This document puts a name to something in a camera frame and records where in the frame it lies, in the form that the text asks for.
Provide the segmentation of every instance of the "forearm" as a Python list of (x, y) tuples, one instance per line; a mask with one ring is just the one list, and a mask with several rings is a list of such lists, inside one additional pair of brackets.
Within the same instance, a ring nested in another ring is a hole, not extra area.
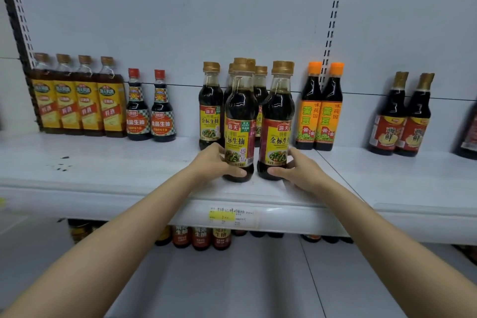
[(408, 317), (470, 317), (477, 287), (337, 182), (320, 196)]
[(56, 261), (7, 317), (103, 317), (184, 199), (198, 184), (186, 168)]

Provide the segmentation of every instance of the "hand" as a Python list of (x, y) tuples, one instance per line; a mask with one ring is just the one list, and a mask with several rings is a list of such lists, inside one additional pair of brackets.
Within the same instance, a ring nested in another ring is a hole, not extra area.
[(282, 177), (310, 193), (316, 193), (319, 188), (333, 181), (315, 161), (295, 147), (290, 147), (288, 152), (293, 157), (293, 161), (288, 163), (289, 168), (269, 167), (267, 172), (270, 175)]
[(224, 148), (214, 142), (199, 152), (189, 167), (199, 174), (201, 180), (212, 180), (222, 175), (245, 177), (247, 175), (245, 170), (237, 166), (231, 166), (224, 161), (220, 156), (224, 152)]

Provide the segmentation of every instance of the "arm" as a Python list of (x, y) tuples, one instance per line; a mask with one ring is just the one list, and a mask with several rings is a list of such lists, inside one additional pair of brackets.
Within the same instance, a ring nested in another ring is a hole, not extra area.
[(290, 149), (294, 167), (269, 168), (319, 196), (408, 317), (477, 317), (477, 287), (369, 205), (334, 181), (312, 159)]
[(2, 318), (104, 317), (154, 242), (201, 182), (245, 171), (223, 162), (217, 143), (124, 213), (65, 253)]

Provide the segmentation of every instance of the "red bottle cap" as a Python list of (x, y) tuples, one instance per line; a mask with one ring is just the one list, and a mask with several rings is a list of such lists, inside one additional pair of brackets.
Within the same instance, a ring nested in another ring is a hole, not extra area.
[(139, 78), (139, 69), (138, 68), (129, 68), (129, 78)]
[(160, 79), (163, 80), (165, 78), (164, 69), (155, 69), (154, 77), (156, 77), (157, 80), (160, 80)]

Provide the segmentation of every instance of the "yellow price label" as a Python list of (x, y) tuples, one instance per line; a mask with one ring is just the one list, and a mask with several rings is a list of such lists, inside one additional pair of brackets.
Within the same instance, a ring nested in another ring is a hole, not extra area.
[(235, 213), (231, 211), (213, 211), (209, 212), (209, 219), (235, 221)]

